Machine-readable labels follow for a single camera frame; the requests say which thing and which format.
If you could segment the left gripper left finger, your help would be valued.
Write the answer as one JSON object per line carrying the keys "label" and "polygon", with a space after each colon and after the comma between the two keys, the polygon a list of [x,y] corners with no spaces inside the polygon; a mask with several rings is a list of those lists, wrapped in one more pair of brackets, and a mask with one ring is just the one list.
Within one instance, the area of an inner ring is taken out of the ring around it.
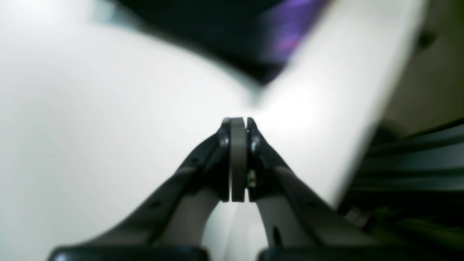
{"label": "left gripper left finger", "polygon": [[207,261],[200,247],[220,202],[239,202],[239,118],[225,118],[176,172],[121,223],[50,261]]}

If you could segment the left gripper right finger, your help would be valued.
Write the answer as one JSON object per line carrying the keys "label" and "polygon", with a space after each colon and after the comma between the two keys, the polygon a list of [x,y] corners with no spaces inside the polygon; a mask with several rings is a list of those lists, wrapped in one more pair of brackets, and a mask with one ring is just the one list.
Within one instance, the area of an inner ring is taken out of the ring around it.
{"label": "left gripper right finger", "polygon": [[259,261],[397,261],[383,246],[350,224],[300,180],[247,119],[250,198],[260,212],[269,247]]}

